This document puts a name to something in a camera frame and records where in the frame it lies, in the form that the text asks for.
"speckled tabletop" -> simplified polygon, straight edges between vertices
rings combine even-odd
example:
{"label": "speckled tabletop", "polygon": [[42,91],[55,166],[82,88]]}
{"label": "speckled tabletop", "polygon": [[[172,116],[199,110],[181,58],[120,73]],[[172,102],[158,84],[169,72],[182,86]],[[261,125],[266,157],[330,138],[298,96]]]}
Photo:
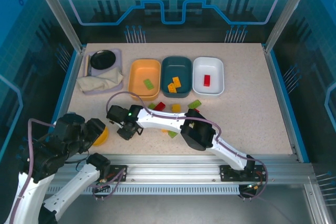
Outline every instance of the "speckled tabletop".
{"label": "speckled tabletop", "polygon": [[[199,56],[211,56],[224,64],[225,90],[217,99],[199,99],[200,113],[216,122],[223,130],[222,137],[230,145],[247,154],[292,154],[284,121],[272,85],[261,44],[87,44],[86,53],[102,49],[119,48],[122,51],[122,72],[127,90],[130,67],[140,58],[155,58],[162,62],[167,56],[186,56],[191,60]],[[82,62],[78,76],[83,76]],[[72,94],[69,112],[76,112],[86,120],[99,118],[109,128],[108,140],[101,146],[93,146],[90,152],[101,154],[138,155],[210,155],[187,146],[178,135],[170,138],[158,129],[145,129],[141,136],[134,135],[126,141],[118,134],[118,127],[106,119],[106,101],[114,93],[85,95],[77,84]],[[182,111],[196,100],[194,93],[183,99],[171,99],[161,92],[154,103],[181,104]],[[129,108],[134,101],[128,94],[112,99],[110,104]]]}

